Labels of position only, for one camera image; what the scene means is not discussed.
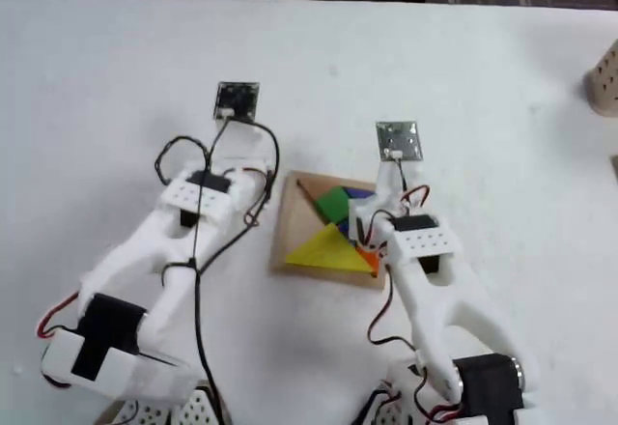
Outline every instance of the wooden block with holes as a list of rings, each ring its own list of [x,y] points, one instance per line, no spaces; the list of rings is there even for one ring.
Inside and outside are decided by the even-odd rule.
[[[588,72],[585,84],[592,108],[602,116],[618,117],[618,41]]]
[[[347,237],[347,198],[367,196],[374,187],[351,179],[291,172],[271,251],[273,272],[382,289],[384,276],[377,272],[377,258],[362,253]]]

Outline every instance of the white tabletop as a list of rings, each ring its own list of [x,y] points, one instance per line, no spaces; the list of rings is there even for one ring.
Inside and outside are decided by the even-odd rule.
[[[284,174],[371,181],[374,121],[416,120],[430,204],[537,354],[548,413],[614,422],[618,119],[580,81],[616,38],[609,12],[0,0],[0,421],[107,404],[41,380],[34,325],[153,206],[163,144],[209,141],[217,82],[241,80],[261,83]],[[268,275],[277,205],[204,279],[212,369],[238,424],[348,423],[406,352],[364,339],[384,294]],[[170,344],[196,361],[189,306]],[[397,299],[379,334],[408,330]]]

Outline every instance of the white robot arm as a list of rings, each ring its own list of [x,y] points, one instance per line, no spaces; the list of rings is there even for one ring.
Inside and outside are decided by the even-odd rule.
[[[240,87],[241,98],[238,92],[226,94],[226,85],[235,91]],[[158,170],[159,157],[155,167],[167,187],[128,240],[83,276],[76,295],[77,328],[45,330],[49,317],[43,320],[39,336],[50,343],[43,354],[42,372],[52,383],[77,384],[114,400],[162,407],[182,405],[191,397],[203,373],[166,352],[164,341],[186,311],[184,303],[192,300],[199,275],[227,245],[257,225],[257,215],[269,198],[278,170],[278,145],[267,127],[253,121],[254,112],[247,113],[247,108],[255,111],[256,98],[257,84],[219,87],[215,119],[219,135],[229,125],[226,138],[237,148],[234,157],[213,160],[212,149],[208,153],[191,137],[177,137],[166,146],[162,155],[177,140],[189,140],[202,149],[205,159],[187,163],[170,182]],[[217,111],[225,103],[226,114],[219,118]],[[244,111],[243,119],[234,113],[235,107],[237,113],[238,108]],[[265,133],[275,144],[274,166],[254,155]],[[217,152],[225,153],[222,148]],[[228,241],[235,230],[239,232]],[[156,274],[162,284],[153,304],[142,307],[121,297],[122,289],[149,274]],[[216,394],[213,384],[210,388]]]
[[[378,123],[377,129],[376,194],[351,201],[350,238],[380,250],[380,270],[390,273],[402,298],[416,350],[413,361],[391,368],[385,404],[397,406],[403,424],[409,417],[413,423],[541,423],[527,401],[539,383],[534,357],[481,287],[446,219],[422,208],[426,195],[414,202],[415,192],[429,188],[402,189],[403,166],[422,159],[416,124]],[[469,331],[493,354],[452,359],[444,345],[448,326]]]

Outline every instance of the colored tangram piece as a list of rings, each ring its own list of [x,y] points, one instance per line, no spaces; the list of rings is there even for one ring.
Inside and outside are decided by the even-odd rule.
[[[339,185],[324,188],[323,184],[299,183],[298,186],[319,216],[329,222],[311,240],[289,253],[286,264],[377,275],[376,253],[355,247],[348,237],[348,199],[367,197],[373,192]]]
[[[286,256],[286,263],[371,273],[373,269],[333,223]]]

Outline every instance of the red wire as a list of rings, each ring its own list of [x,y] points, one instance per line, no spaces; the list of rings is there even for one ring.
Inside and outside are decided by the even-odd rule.
[[[429,197],[429,193],[431,191],[430,187],[427,184],[422,184],[422,185],[416,186],[415,188],[408,190],[402,195],[402,198],[399,201],[400,202],[406,201],[406,200],[409,201],[410,195],[412,195],[413,193],[416,193],[417,191],[421,189],[425,189],[425,195],[423,196],[423,199],[421,200],[421,206],[424,206],[425,202],[427,201],[427,198]]]
[[[58,312],[62,311],[65,307],[67,307],[69,304],[74,302],[78,296],[79,296],[79,292],[73,293],[71,296],[69,296],[67,299],[62,301],[60,304],[52,307],[49,310],[49,312],[45,314],[45,316],[41,319],[41,321],[39,322],[39,325],[37,326],[37,336],[39,338],[46,339],[46,338],[51,338],[54,335],[53,330],[48,331],[45,329],[47,327],[47,324],[49,324],[49,321],[54,316],[54,314],[57,314]]]

